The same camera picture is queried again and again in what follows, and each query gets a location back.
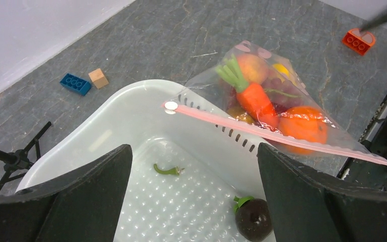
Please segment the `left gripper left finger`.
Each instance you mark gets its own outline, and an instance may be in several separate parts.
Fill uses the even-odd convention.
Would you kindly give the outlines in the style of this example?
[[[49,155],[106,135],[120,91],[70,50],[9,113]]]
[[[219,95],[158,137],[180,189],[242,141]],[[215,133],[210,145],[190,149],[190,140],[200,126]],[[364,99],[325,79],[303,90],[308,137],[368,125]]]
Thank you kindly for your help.
[[[0,241],[112,241],[133,161],[120,145],[41,184],[0,196]]]

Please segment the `brown kiwi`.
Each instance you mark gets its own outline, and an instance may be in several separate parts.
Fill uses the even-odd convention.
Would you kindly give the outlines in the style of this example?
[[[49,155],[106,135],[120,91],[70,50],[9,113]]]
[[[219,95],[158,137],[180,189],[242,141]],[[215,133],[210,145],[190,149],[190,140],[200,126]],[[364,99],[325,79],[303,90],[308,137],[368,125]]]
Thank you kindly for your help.
[[[233,106],[226,111],[231,117],[238,121],[243,121],[250,125],[255,124],[255,120],[240,106]]]

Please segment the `white plastic basket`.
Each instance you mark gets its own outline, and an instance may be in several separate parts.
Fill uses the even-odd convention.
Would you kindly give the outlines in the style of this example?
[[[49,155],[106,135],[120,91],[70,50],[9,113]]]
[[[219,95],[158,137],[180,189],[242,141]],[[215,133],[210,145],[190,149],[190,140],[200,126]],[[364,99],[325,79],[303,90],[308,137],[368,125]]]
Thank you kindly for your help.
[[[183,115],[162,104],[180,84],[144,80],[113,94],[44,154],[19,183],[22,190],[129,144],[133,163],[115,241],[244,241],[233,198],[265,198],[257,164],[261,139]],[[158,174],[175,166],[179,176]]]

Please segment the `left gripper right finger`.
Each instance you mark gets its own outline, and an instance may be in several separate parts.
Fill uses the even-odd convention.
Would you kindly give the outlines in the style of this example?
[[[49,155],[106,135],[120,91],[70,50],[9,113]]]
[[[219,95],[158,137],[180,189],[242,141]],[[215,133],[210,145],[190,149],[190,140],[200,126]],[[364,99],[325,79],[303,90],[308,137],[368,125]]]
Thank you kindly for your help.
[[[318,171],[266,143],[257,160],[277,241],[387,241],[387,192]]]

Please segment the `peach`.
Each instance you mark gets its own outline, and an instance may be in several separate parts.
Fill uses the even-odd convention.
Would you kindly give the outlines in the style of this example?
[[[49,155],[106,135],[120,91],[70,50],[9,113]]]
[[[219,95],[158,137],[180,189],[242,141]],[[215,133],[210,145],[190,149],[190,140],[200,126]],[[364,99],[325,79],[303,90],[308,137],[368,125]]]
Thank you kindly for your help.
[[[248,82],[262,84],[269,75],[268,64],[259,56],[244,53],[236,57],[244,78]]]

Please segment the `orange carrot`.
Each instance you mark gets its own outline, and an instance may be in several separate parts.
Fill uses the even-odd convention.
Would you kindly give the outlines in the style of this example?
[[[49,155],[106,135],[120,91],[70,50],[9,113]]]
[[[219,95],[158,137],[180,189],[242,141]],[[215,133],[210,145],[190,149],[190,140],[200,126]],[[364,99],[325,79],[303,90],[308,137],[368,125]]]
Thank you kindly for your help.
[[[260,84],[250,82],[244,77],[235,55],[224,59],[221,65],[215,67],[215,71],[235,89],[239,105],[253,120],[269,128],[278,126],[279,118],[268,95]]]

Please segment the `orange tangerine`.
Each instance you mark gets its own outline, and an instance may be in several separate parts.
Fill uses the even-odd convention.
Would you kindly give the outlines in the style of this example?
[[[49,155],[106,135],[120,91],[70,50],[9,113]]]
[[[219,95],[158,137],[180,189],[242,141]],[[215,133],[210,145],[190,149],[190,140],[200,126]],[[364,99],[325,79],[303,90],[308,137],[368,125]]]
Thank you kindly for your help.
[[[311,106],[296,106],[281,113],[278,129],[299,140],[325,144],[328,139],[325,116]]]

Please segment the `clear zip top bag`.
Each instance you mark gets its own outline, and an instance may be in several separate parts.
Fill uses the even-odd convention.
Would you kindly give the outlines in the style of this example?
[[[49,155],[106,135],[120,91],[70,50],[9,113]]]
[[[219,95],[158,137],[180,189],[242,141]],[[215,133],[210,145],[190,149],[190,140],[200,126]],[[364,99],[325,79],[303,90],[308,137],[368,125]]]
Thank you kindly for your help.
[[[271,65],[276,63],[283,64],[289,70],[295,78],[293,85],[303,93],[304,104],[302,106],[314,107],[325,116],[325,122],[328,125],[328,139],[325,144],[285,136],[279,131],[279,125],[276,128],[269,128],[258,122],[250,125],[234,119],[226,112],[229,108],[240,105],[236,99],[235,89],[218,76],[215,67],[221,65],[224,59],[231,58],[232,55],[237,57],[244,53],[254,54],[263,59],[269,66],[269,74]],[[163,107],[168,114],[183,113],[200,120],[262,137],[284,153],[306,157],[345,156],[387,166],[387,159],[369,152],[312,99],[288,59],[247,40],[232,47],[214,67],[188,80],[178,94],[163,103]]]

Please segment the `yellow pear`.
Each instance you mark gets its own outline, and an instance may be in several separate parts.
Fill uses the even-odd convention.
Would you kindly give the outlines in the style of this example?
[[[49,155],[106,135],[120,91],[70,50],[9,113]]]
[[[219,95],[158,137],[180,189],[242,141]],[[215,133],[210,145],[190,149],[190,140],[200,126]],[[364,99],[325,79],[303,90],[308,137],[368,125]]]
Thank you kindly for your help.
[[[280,63],[272,64],[270,68],[270,74],[269,77],[271,79],[279,79],[282,83],[285,81],[290,81],[292,83],[295,83],[294,76],[289,72],[289,70]]]

